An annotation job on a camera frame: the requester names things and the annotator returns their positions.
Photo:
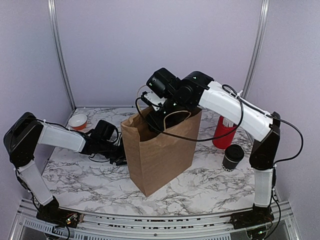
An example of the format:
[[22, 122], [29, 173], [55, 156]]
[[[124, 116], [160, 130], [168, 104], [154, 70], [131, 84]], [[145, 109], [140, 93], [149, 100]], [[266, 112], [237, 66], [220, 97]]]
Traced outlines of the brown paper bag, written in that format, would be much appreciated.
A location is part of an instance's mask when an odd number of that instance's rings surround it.
[[143, 120], [151, 110], [147, 107], [120, 124], [129, 176], [146, 197], [192, 165], [202, 117], [197, 107], [181, 123], [158, 134]]

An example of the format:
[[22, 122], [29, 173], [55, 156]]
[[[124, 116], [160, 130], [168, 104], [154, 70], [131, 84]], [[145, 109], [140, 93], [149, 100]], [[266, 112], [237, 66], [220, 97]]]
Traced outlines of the black plastic cup lid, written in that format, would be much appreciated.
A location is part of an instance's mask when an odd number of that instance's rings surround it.
[[244, 158], [245, 152], [240, 145], [231, 144], [225, 149], [224, 155], [228, 160], [238, 163]]

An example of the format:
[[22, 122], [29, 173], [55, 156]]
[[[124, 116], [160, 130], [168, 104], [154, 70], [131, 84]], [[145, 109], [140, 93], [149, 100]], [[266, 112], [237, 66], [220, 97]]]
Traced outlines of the black paper coffee cup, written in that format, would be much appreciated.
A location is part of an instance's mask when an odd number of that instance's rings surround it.
[[222, 169], [226, 172], [232, 172], [236, 169], [239, 162], [244, 158], [245, 152], [238, 144], [231, 144], [224, 151], [222, 160]]

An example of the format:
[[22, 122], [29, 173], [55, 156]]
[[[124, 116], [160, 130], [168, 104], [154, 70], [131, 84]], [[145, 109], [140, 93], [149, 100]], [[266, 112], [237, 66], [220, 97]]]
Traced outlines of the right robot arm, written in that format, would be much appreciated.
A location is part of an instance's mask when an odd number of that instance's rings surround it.
[[196, 107], [214, 111], [241, 127], [254, 139], [249, 157], [254, 170], [255, 196], [251, 210], [231, 215], [235, 229], [248, 228], [272, 222], [272, 189], [276, 181], [275, 156], [280, 142], [280, 115], [269, 113], [244, 100], [240, 93], [226, 84], [220, 84], [211, 76], [193, 71], [179, 79], [166, 68], [153, 73], [146, 82], [150, 91], [141, 99], [152, 111], [146, 122], [152, 131], [164, 133], [165, 127], [173, 127], [181, 118], [173, 116], [178, 111], [191, 112]]

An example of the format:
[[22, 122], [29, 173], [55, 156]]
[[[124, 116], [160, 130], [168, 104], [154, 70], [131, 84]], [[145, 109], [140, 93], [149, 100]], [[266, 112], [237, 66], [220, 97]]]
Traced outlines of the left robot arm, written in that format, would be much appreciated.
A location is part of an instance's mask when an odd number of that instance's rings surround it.
[[120, 132], [105, 120], [99, 120], [95, 128], [82, 132], [25, 112], [6, 132], [3, 144], [17, 180], [31, 194], [37, 219], [59, 227], [76, 228], [81, 221], [81, 213], [62, 209], [49, 190], [35, 163], [35, 151], [39, 145], [67, 149], [86, 155], [90, 160], [100, 155], [105, 157], [105, 162], [116, 166], [127, 164]]

